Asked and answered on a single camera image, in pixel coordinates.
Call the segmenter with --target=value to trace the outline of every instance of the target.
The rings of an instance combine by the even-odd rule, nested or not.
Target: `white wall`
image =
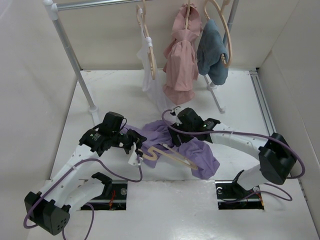
[[[320,232],[320,1],[300,0],[259,70],[277,131],[301,155],[301,179]]]
[[[0,1],[0,235],[23,240],[24,198],[49,177],[75,77],[40,0]]]
[[[57,3],[76,2],[56,0]],[[160,68],[166,63],[164,49],[171,41],[171,30],[179,8],[187,0],[152,0],[146,2],[146,21],[153,41],[154,55]],[[204,0],[193,0],[202,17]],[[298,0],[240,0],[235,15],[231,42],[233,68],[260,67]],[[136,57],[141,47],[140,28],[136,19],[136,2],[73,9],[59,13],[80,65],[84,69],[141,69]],[[228,19],[231,5],[226,7]],[[211,3],[209,15],[222,24]]]

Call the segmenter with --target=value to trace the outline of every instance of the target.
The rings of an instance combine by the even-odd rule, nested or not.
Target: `clothes hanger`
[[[140,15],[140,9],[141,7],[139,5],[136,5],[136,19],[138,21],[139,26],[142,24],[142,28],[143,28],[143,35],[145,38],[150,37],[149,36],[149,31],[146,25],[146,0],[142,0],[142,14]],[[156,73],[157,73],[157,69],[156,69],[156,59],[155,59],[155,54],[154,54],[154,49],[152,46],[149,47],[149,51],[148,51],[148,59],[149,59],[149,63],[150,63],[150,69],[151,69],[151,77],[152,80],[156,79]]]
[[[186,11],[185,29],[188,29],[189,16],[190,16],[190,0],[188,0],[188,9]]]
[[[216,10],[217,10],[217,12],[218,12],[218,14],[220,16],[220,19],[222,21],[225,34],[227,36],[228,51],[229,51],[229,61],[228,62],[226,61],[226,57],[225,57],[224,54],[221,55],[222,63],[223,63],[223,66],[225,68],[228,68],[231,65],[231,62],[232,62],[232,59],[233,59],[230,31],[229,31],[226,19],[225,19],[224,15],[223,15],[223,12],[225,10],[225,6],[227,6],[230,3],[230,1],[231,0],[224,0],[223,3],[222,3],[222,7],[221,8],[220,8],[220,6],[218,5],[218,3],[215,0],[205,0],[205,2],[204,2],[204,15],[205,15],[206,20],[209,21],[209,19],[210,19],[209,15],[208,15],[208,12],[207,12],[207,3],[211,2],[214,5],[214,7],[216,8]]]
[[[168,147],[167,144],[162,144],[162,146],[165,147],[166,149],[168,149],[169,151],[173,152],[174,154],[178,155],[180,158],[179,158],[179,157],[176,157],[176,156],[174,156],[174,155],[172,155],[172,154],[168,154],[168,153],[166,153],[166,152],[164,152],[164,151],[156,148],[155,146],[152,146],[152,147],[150,147],[150,148],[147,150],[147,152],[148,152],[149,154],[151,154],[151,155],[147,155],[147,154],[144,153],[144,154],[142,155],[142,157],[143,157],[144,159],[147,159],[147,160],[150,160],[150,161],[156,161],[156,160],[158,160],[158,156],[156,155],[155,152],[157,152],[157,153],[159,153],[159,154],[161,154],[161,155],[166,156],[166,157],[169,158],[169,159],[172,159],[172,160],[174,160],[174,161],[177,161],[178,163],[181,163],[181,164],[187,166],[188,168],[191,168],[191,169],[193,169],[193,170],[197,170],[197,169],[198,169],[198,166],[197,166],[193,161],[189,160],[188,158],[186,158],[185,156],[183,156],[183,155],[180,154],[179,152],[177,152],[177,151],[173,150],[172,148]]]

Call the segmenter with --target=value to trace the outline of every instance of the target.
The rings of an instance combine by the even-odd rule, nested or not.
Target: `white fabric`
[[[149,99],[157,106],[160,113],[163,113],[165,110],[173,109],[176,105],[171,102],[171,100],[165,95],[163,92],[163,84],[159,77],[157,63],[154,60],[155,68],[155,79],[152,79],[151,67],[148,58],[149,47],[152,47],[152,39],[151,37],[145,37],[144,28],[142,26],[142,13],[143,10],[140,8],[139,10],[139,21],[141,22],[141,37],[142,37],[142,47],[140,51],[136,54],[137,57],[142,61],[144,68],[144,79],[142,84],[142,91],[147,94]]]

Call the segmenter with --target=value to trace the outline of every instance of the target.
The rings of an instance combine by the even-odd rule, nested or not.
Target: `white tabletop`
[[[161,114],[142,92],[143,71],[84,71],[82,74],[90,85],[101,120],[105,113],[112,111],[126,117],[129,125],[141,128],[161,118]],[[163,72],[160,75],[162,79],[165,78]],[[202,76],[194,83],[194,91],[195,98],[182,107],[191,107],[203,119],[215,118],[240,131],[267,133],[248,71],[229,71],[226,84],[219,89],[226,105],[223,114],[207,91]],[[137,115],[141,109],[144,114]],[[68,161],[81,136],[92,126],[86,98],[77,85],[52,177]],[[265,210],[218,210],[213,180],[232,180],[240,170],[249,169],[258,162],[245,153],[223,145],[210,144],[210,147],[220,162],[220,168],[212,180],[199,180],[192,176],[189,168],[165,158],[158,160],[156,168],[143,164],[144,181],[128,185],[127,210],[96,211],[88,240],[318,239],[297,180],[288,180],[283,185],[292,195],[292,202],[263,194]],[[120,175],[132,179],[139,177],[138,169],[128,164],[128,156],[122,149],[108,150],[101,160]],[[93,164],[82,179],[88,179],[98,171],[109,176],[98,164]],[[261,189],[278,193],[265,185]],[[66,228],[67,239],[83,239],[90,219],[89,211],[77,211],[72,215]],[[53,237],[40,227],[30,231],[28,240],[43,239],[58,240],[62,236]]]

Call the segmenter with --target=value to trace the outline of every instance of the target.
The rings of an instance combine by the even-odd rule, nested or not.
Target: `pink garment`
[[[172,27],[172,42],[164,50],[167,58],[163,71],[166,73],[166,84],[163,92],[176,105],[190,101],[195,93],[193,80],[198,79],[199,71],[195,41],[202,31],[199,12],[192,3],[186,29],[188,5],[183,4]]]

